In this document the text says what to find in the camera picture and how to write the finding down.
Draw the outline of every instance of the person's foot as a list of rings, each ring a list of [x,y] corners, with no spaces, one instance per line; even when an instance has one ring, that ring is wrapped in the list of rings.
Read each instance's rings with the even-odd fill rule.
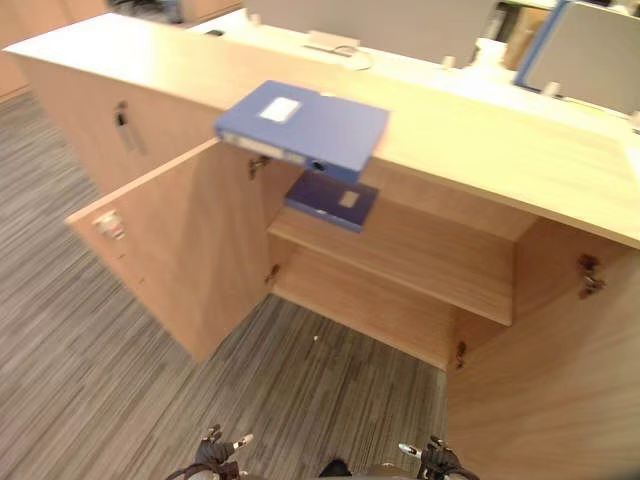
[[[334,458],[329,462],[329,465],[322,469],[319,475],[320,477],[350,477],[351,472],[344,460],[341,458]]]

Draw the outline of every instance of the cabinet door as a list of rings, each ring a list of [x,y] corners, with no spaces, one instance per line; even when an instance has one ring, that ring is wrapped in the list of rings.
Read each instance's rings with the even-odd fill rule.
[[[13,10],[13,4],[0,1],[0,50],[26,36]],[[0,52],[0,72],[0,97],[27,85],[15,60],[6,52]]]
[[[260,182],[249,179],[249,159],[208,141],[67,220],[197,360],[269,288]],[[96,223],[112,211],[124,231],[120,239]]]
[[[217,110],[59,65],[17,60],[104,193],[214,136]],[[148,65],[140,68],[144,74]],[[118,126],[118,113],[125,116],[126,126]]]
[[[586,298],[583,254],[599,259],[594,277],[606,281]],[[640,252],[540,221],[516,265],[514,325],[450,374],[451,446],[491,480],[637,472]]]

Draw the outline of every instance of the cable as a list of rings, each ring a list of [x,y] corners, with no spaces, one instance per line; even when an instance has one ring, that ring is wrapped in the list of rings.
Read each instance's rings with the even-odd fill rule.
[[[362,70],[369,70],[371,67],[373,67],[373,56],[369,53],[369,52],[365,52],[363,50],[360,50],[358,47],[354,47],[353,45],[338,45],[336,48],[334,48],[333,50],[331,50],[332,53],[337,53],[338,55],[340,55],[340,50],[350,50],[351,51],[351,55],[348,55],[349,58],[353,57],[354,55],[360,53],[362,55],[364,55],[365,57],[367,57],[367,60],[369,62],[369,64],[363,68],[356,68],[357,71],[362,71]]]

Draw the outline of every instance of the blue panel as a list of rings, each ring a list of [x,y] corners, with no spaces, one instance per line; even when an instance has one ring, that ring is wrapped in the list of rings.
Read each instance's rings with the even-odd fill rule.
[[[574,0],[560,0],[556,5],[556,8],[553,9],[549,18],[544,23],[542,28],[538,31],[533,44],[529,48],[524,60],[522,61],[522,65],[516,74],[516,78],[513,83],[520,87],[530,88],[527,85],[527,75],[531,71],[538,54],[544,48],[546,42],[549,40],[549,37],[558,26],[558,24],[562,21],[562,16],[567,9],[567,6],[572,3]]]
[[[263,118],[274,100],[300,105],[286,121]],[[284,83],[267,81],[222,115],[218,135],[230,132],[285,150],[284,160],[357,182],[387,124],[389,112]]]

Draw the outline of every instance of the blue binder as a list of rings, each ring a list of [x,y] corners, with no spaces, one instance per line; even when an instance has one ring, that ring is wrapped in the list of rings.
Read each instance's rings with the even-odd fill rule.
[[[218,118],[224,141],[355,183],[389,112],[267,81]]]
[[[306,171],[293,184],[285,205],[354,232],[361,232],[378,196],[367,185],[348,184],[321,173]]]

